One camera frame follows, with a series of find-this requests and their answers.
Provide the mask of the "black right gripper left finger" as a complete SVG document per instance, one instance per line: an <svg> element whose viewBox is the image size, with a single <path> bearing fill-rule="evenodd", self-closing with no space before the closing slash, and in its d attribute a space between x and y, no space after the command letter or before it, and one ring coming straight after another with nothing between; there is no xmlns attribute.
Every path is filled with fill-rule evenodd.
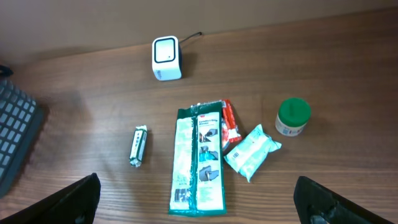
<svg viewBox="0 0 398 224"><path fill-rule="evenodd" d="M43 200L1 220L1 224L92 224L101 192L96 173L87 175Z"/></svg>

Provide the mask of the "green white packaged item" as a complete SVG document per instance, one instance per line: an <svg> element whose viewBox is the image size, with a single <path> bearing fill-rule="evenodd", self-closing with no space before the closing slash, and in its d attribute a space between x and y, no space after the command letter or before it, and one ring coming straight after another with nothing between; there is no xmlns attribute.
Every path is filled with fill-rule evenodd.
<svg viewBox="0 0 398 224"><path fill-rule="evenodd" d="M169 213L206 217L227 213L220 101L179 109Z"/></svg>

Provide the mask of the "red snack stick pack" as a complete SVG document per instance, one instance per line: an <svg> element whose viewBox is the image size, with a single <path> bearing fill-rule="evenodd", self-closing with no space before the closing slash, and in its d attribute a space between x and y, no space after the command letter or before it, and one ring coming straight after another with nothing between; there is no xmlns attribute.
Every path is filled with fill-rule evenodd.
<svg viewBox="0 0 398 224"><path fill-rule="evenodd" d="M221 102L223 112L222 120L226 122L226 125L229 129L229 143L238 142L242 140L242 137L239 134L238 125L236 124L231 102L229 100L222 100Z"/></svg>

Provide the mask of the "teal tissue pack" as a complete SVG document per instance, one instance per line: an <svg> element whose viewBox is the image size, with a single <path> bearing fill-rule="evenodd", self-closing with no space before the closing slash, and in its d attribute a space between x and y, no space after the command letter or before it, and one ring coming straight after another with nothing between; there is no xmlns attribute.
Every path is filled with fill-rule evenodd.
<svg viewBox="0 0 398 224"><path fill-rule="evenodd" d="M233 170L241 174L248 182L267 158L269 153L279 150L282 144L267 135L261 124L258 124L227 155L225 161Z"/></svg>

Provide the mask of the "green lid jar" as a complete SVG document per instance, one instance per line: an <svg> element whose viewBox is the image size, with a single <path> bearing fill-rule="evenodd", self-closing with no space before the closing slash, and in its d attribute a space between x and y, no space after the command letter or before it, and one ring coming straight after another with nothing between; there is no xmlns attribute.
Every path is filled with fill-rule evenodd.
<svg viewBox="0 0 398 224"><path fill-rule="evenodd" d="M284 136L298 136L311 117L310 105L301 98L284 100L278 110L275 127Z"/></svg>

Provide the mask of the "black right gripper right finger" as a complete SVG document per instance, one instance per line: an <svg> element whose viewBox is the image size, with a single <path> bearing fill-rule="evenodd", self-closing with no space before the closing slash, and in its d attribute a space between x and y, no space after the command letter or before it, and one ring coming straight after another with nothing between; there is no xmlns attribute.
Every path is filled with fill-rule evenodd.
<svg viewBox="0 0 398 224"><path fill-rule="evenodd" d="M294 204L300 222L305 224L392 223L306 176L297 180Z"/></svg>

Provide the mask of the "white green candy pack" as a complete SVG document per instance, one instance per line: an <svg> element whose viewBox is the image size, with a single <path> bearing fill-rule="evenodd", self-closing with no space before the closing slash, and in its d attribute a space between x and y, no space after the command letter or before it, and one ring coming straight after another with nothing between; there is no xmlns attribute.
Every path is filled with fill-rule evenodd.
<svg viewBox="0 0 398 224"><path fill-rule="evenodd" d="M131 144L131 152L129 155L129 162L133 167L139 167L142 164L146 139L147 126L136 126Z"/></svg>

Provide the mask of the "orange small snack box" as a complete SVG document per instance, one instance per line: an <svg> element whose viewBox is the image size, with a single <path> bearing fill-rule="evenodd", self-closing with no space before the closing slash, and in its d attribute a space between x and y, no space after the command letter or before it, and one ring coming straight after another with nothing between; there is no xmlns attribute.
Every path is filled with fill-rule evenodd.
<svg viewBox="0 0 398 224"><path fill-rule="evenodd" d="M229 146L229 129L224 120L221 122L221 145L223 151Z"/></svg>

